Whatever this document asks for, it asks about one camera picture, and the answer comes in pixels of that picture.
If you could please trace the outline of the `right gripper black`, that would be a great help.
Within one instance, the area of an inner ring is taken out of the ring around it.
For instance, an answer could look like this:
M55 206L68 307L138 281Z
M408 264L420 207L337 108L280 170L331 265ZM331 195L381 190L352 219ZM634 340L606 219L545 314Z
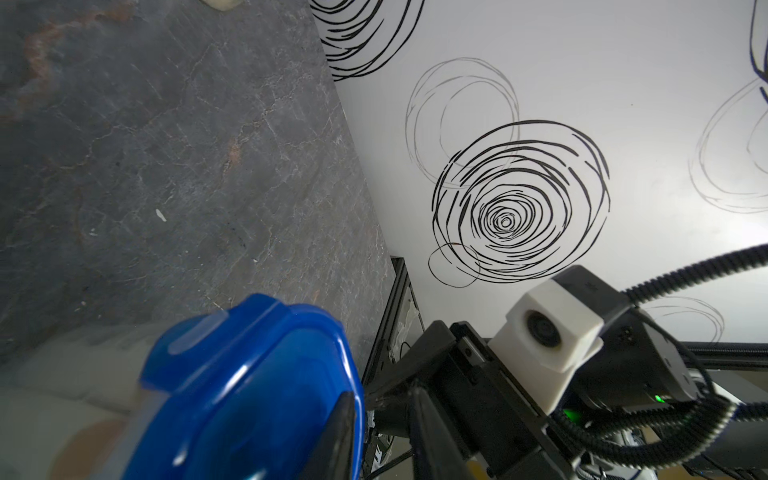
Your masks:
M575 449L468 323L432 323L365 389L365 408L375 412L381 433L410 442L408 393L414 386L429 393L468 468L470 459L481 457L495 479L575 478Z

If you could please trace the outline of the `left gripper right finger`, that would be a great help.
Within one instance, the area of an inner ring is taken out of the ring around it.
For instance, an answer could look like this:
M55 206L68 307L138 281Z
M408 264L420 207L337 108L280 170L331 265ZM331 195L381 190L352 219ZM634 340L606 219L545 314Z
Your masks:
M413 475L420 480L473 479L429 393L414 386L408 393L408 434Z

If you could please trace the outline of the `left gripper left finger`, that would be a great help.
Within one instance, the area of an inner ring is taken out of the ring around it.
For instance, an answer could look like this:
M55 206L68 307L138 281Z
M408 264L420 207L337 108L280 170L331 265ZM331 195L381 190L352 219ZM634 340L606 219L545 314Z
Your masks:
M312 479L352 478L355 420L354 394L343 392L312 452Z

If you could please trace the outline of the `clear container blue lid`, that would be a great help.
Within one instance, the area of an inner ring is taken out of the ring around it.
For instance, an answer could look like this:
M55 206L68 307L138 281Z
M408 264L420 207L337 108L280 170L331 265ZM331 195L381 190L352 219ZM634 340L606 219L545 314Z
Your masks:
M1 370L5 479L312 479L339 396L362 385L342 324L257 294L175 324L85 326Z

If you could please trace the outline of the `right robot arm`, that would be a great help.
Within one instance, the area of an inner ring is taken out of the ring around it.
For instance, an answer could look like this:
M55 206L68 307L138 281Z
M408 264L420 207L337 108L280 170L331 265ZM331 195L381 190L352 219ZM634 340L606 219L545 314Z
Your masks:
M678 290L765 266L767 249L719 255L618 291L573 266L524 294L502 328L430 325L365 384L364 440L409 441L417 479L599 479L702 457L765 403L717 390L689 344L644 310Z

